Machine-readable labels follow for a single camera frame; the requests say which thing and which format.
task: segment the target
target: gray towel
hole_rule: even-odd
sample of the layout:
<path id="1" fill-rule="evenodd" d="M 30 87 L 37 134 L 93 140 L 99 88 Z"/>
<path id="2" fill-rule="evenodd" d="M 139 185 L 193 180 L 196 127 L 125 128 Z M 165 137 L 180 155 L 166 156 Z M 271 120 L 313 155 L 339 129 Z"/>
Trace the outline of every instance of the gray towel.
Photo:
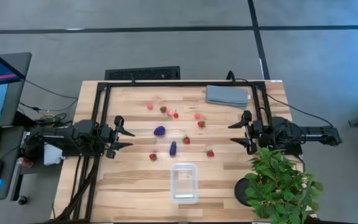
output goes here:
<path id="1" fill-rule="evenodd" d="M 206 102 L 245 109 L 248 105 L 248 91 L 228 86 L 206 86 Z"/>

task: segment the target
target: green plant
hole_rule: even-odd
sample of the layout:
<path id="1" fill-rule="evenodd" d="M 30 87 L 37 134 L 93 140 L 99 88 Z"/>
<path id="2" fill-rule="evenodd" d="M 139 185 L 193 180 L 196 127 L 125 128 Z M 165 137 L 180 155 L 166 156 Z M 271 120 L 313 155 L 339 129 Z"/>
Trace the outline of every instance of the green plant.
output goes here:
<path id="1" fill-rule="evenodd" d="M 245 176 L 247 203 L 260 218 L 271 218 L 272 223 L 300 224 L 318 210 L 313 201 L 323 185 L 313 175 L 294 169 L 294 164 L 282 156 L 281 150 L 259 149 L 260 157 L 253 158 L 256 174 Z"/>

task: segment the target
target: butcher block tabletop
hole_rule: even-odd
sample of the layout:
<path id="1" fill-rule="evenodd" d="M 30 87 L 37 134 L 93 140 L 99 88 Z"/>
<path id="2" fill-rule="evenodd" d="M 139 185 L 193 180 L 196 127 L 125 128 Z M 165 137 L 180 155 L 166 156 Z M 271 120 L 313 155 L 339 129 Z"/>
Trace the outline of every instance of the butcher block tabletop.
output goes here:
<path id="1" fill-rule="evenodd" d="M 287 102 L 282 82 L 265 81 L 267 93 Z M 98 81 L 82 84 L 74 122 L 91 119 Z M 250 87 L 247 110 L 256 119 Z M 115 159 L 103 156 L 99 165 L 91 222 L 251 222 L 261 220 L 252 208 L 241 205 L 234 197 L 236 182 L 251 171 L 248 155 L 240 144 L 230 138 L 243 138 L 245 128 L 228 129 L 240 120 L 243 110 L 205 102 L 205 86 L 153 86 L 113 87 L 109 97 L 106 122 L 114 127 L 114 117 L 125 119 L 124 127 L 136 137 L 120 135 L 120 142 L 134 145 L 121 149 Z M 99 104 L 101 117 L 104 93 Z M 262 95 L 259 101 L 263 106 Z M 289 107 L 269 99 L 272 116 L 291 120 Z M 147 105 L 153 104 L 153 110 Z M 178 113 L 178 118 L 161 113 L 166 106 Z M 200 128 L 195 119 L 200 114 L 205 127 Z M 164 126 L 164 137 L 154 136 L 153 131 Z M 188 136 L 190 144 L 182 139 Z M 170 145 L 177 142 L 177 154 L 169 155 Z M 214 157 L 206 151 L 213 150 Z M 149 155 L 157 154 L 151 161 Z M 70 201 L 77 157 L 63 163 L 55 197 L 54 208 L 60 214 Z M 198 169 L 198 203 L 177 205 L 170 196 L 170 169 L 176 163 L 191 163 Z M 85 214 L 87 193 L 81 204 L 80 218 Z"/>

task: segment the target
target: clear plastic box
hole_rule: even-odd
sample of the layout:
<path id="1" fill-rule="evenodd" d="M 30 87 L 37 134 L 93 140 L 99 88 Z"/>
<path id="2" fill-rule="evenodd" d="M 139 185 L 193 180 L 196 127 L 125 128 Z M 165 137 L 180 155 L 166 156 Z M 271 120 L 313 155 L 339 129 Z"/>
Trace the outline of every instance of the clear plastic box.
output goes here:
<path id="1" fill-rule="evenodd" d="M 198 171 L 194 164 L 174 164 L 171 167 L 171 199 L 177 204 L 198 201 Z"/>

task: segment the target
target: gray floor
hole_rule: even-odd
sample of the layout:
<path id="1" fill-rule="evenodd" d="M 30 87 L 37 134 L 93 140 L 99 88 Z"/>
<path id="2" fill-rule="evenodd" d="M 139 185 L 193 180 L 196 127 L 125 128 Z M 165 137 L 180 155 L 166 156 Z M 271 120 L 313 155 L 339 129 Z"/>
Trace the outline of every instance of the gray floor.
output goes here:
<path id="1" fill-rule="evenodd" d="M 358 25 L 358 0 L 255 0 L 255 8 L 263 26 Z M 246 0 L 0 0 L 0 29 L 250 24 Z M 284 81 L 290 104 L 330 120 L 344 141 L 303 147 L 306 170 L 325 186 L 319 217 L 358 223 L 358 128 L 347 124 L 358 116 L 358 30 L 261 35 L 271 79 Z M 72 96 L 81 81 L 103 79 L 109 68 L 179 65 L 182 79 L 223 78 L 229 69 L 262 78 L 252 31 L 0 35 L 0 54 L 14 52 L 33 53 L 29 80 Z M 29 85 L 22 101 L 50 109 L 69 103 Z M 324 124 L 292 112 L 298 124 Z M 22 192 L 31 203 L 0 201 L 0 223 L 48 219 L 57 182 L 58 174 L 27 177 Z"/>

